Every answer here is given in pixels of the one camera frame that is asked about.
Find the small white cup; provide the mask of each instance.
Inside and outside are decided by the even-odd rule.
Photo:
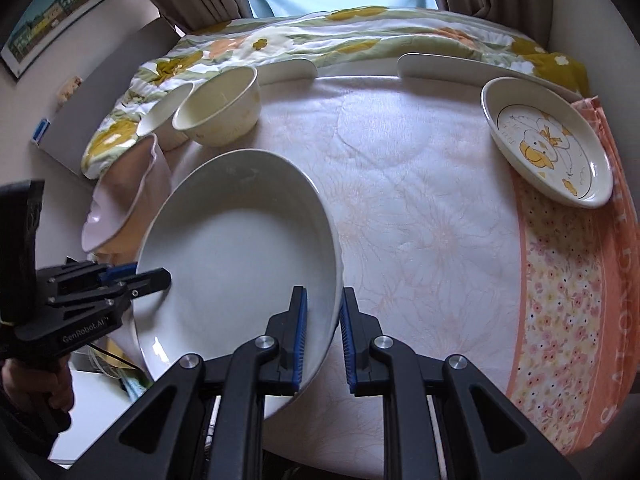
[[[158,145],[163,152],[169,152],[189,140],[189,137],[173,127],[172,120],[175,111],[191,91],[193,91],[193,83],[186,82],[160,99],[138,123],[136,130],[138,136],[155,133],[158,137]]]

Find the black cable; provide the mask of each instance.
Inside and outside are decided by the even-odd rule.
[[[87,346],[93,348],[94,350],[97,350],[98,352],[101,352],[101,353],[103,353],[105,355],[108,355],[109,357],[111,357],[113,359],[116,359],[116,361],[120,361],[121,363],[124,363],[127,366],[130,366],[131,368],[134,368],[135,370],[137,370],[139,372],[142,372],[142,374],[145,375],[145,373],[142,371],[142,368],[136,366],[135,364],[130,363],[129,361],[127,361],[127,360],[125,360],[125,359],[123,359],[121,357],[118,357],[117,355],[114,355],[111,352],[107,352],[106,350],[103,350],[102,348],[100,348],[99,346],[94,345],[93,343],[89,343]]]

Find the human hand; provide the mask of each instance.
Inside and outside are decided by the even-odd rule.
[[[2,366],[2,386],[6,396],[16,408],[31,413],[33,405],[30,394],[50,393],[50,407],[68,412],[75,401],[69,357],[60,359],[60,370],[57,373],[29,368],[18,359],[7,359]]]

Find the floral towel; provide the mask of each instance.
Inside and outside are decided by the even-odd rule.
[[[161,59],[142,65],[86,147],[82,171],[97,178],[137,141],[142,116],[185,81],[221,70],[304,57],[318,68],[409,52],[474,59],[535,75],[588,96],[584,66],[548,53],[515,30],[431,9],[361,7],[296,18],[234,20],[184,36]]]
[[[616,414],[636,376],[640,340],[634,205],[599,99],[574,108],[609,156],[610,202],[562,206],[513,172],[526,272],[507,395],[563,453],[589,446]]]

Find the white plate rim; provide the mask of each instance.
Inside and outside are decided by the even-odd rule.
[[[604,189],[605,189],[605,192],[603,193],[603,196],[601,198],[599,198],[597,200],[584,200],[582,198],[576,198],[576,197],[573,197],[573,196],[561,194],[558,190],[556,190],[553,186],[551,186],[551,184],[549,184],[546,180],[542,180],[541,178],[539,178],[529,168],[526,168],[524,165],[521,165],[521,164],[519,164],[516,167],[511,162],[511,159],[512,159],[512,157],[514,157],[514,155],[513,155],[513,153],[511,153],[511,150],[507,147],[506,143],[504,142],[504,139],[500,135],[500,128],[495,123],[494,118],[492,118],[492,115],[491,115],[490,110],[489,110],[489,105],[487,103],[487,94],[490,91],[490,89],[492,88],[492,86],[494,86],[496,84],[499,85],[504,81],[513,81],[513,80],[517,80],[521,84],[536,86],[536,91],[541,92],[541,93],[546,93],[552,99],[557,100],[558,102],[561,102],[563,106],[568,107],[571,110],[571,113],[573,113],[573,115],[576,118],[576,120],[582,124],[582,127],[584,128],[584,133],[583,134],[584,135],[588,135],[588,136],[592,136],[593,139],[597,142],[597,145],[600,147],[600,150],[602,151],[602,156],[604,157],[604,163],[605,163],[606,167],[605,168],[601,168],[601,170],[603,172],[602,176],[597,177],[595,175],[592,175],[592,178],[597,179],[598,182],[599,182],[599,185],[603,186]],[[540,192],[542,192],[544,195],[548,196],[550,199],[555,200],[556,202],[564,203],[565,205],[578,206],[578,207],[585,208],[585,209],[596,209],[596,208],[599,208],[599,207],[605,205],[609,201],[609,199],[611,197],[611,194],[613,192],[613,173],[612,173],[612,169],[611,169],[611,163],[609,161],[609,156],[607,155],[607,152],[604,149],[602,143],[600,142],[600,139],[598,138],[596,132],[593,131],[593,128],[591,127],[591,125],[586,121],[586,119],[577,110],[572,108],[572,106],[566,100],[564,100],[562,97],[560,97],[558,94],[556,94],[555,92],[553,92],[549,88],[546,88],[545,86],[542,86],[542,85],[538,84],[537,82],[529,81],[529,80],[521,79],[521,78],[517,78],[517,77],[508,77],[508,76],[506,76],[506,77],[497,77],[497,78],[492,79],[491,81],[487,82],[484,85],[484,87],[482,87],[480,101],[481,101],[481,105],[482,105],[482,111],[484,112],[484,117],[486,118],[487,123],[491,127],[491,136],[494,139],[498,149],[500,149],[500,152],[507,159],[507,161],[509,162],[510,166],[517,173],[519,173],[525,180],[527,180],[530,184],[535,186]],[[513,100],[513,102],[510,102],[509,104],[505,105],[503,107],[503,109],[506,106],[510,106],[510,105],[532,106],[531,104],[528,104],[526,102],[520,102],[519,100]],[[520,167],[525,168],[524,171],[527,173],[527,175],[524,175],[522,173],[522,171],[520,171]],[[533,177],[533,182],[531,181],[530,178],[528,178],[528,176],[532,176]]]

